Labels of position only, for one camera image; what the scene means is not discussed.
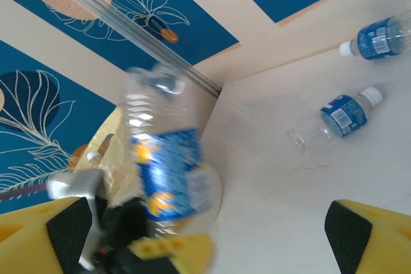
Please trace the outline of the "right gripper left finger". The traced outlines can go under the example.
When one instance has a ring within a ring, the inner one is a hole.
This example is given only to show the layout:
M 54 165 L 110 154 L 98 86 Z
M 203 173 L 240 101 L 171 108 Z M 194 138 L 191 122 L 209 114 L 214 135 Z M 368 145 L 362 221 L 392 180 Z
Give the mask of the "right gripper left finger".
M 76 274 L 92 226 L 86 198 L 0 215 L 0 274 Z

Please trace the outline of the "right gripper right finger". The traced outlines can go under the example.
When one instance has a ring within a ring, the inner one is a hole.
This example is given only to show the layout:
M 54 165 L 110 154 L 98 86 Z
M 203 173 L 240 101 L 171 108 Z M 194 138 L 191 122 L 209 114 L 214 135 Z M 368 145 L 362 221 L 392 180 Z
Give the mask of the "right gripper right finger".
M 341 274 L 411 274 L 411 216 L 335 200 L 324 230 Z

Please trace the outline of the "blue yellow label bottle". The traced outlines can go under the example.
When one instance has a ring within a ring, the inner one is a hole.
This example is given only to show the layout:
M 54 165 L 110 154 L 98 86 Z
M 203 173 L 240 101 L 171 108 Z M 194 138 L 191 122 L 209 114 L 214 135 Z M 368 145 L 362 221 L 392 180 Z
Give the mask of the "blue yellow label bottle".
M 123 119 L 143 182 L 148 233 L 176 235 L 178 220 L 209 207 L 208 198 L 196 196 L 207 180 L 200 171 L 204 161 L 194 91 L 182 69 L 172 65 L 131 67 L 127 73 Z

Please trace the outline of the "cream plastic bin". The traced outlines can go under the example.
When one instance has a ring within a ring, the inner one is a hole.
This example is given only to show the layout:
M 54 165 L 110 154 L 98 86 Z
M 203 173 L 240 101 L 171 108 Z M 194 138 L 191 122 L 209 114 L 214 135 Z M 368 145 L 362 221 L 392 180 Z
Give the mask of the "cream plastic bin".
M 117 206 L 134 196 L 143 196 L 143 182 L 126 142 L 127 128 L 122 120 L 122 107 L 117 106 L 99 127 L 72 170 L 77 174 L 93 167 L 103 171 L 109 205 Z M 222 202 L 222 181 L 218 172 L 204 163 L 200 171 L 207 180 L 206 188 L 196 188 L 196 196 L 208 198 L 206 211 L 180 219 L 176 233 L 208 232 L 212 229 Z

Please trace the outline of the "blue label water bottle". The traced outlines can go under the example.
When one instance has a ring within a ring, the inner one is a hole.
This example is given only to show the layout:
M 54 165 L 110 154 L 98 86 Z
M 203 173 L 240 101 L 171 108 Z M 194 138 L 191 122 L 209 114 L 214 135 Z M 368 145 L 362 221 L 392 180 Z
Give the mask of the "blue label water bottle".
M 341 94 L 286 134 L 305 157 L 326 155 L 342 139 L 366 126 L 383 100 L 383 92 L 377 87 L 367 87 L 355 95 Z
M 378 60 L 411 50 L 411 10 L 369 24 L 340 45 L 342 57 Z

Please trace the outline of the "aluminium corner post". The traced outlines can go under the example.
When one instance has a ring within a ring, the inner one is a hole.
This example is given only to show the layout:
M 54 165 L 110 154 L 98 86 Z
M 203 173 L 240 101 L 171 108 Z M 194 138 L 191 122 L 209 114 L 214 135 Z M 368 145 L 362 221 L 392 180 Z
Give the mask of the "aluminium corner post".
M 92 12 L 102 22 L 129 40 L 133 45 L 164 64 L 181 68 L 188 78 L 200 88 L 217 98 L 222 88 L 198 72 L 189 62 L 149 34 L 125 14 L 116 10 L 105 0 L 73 0 Z

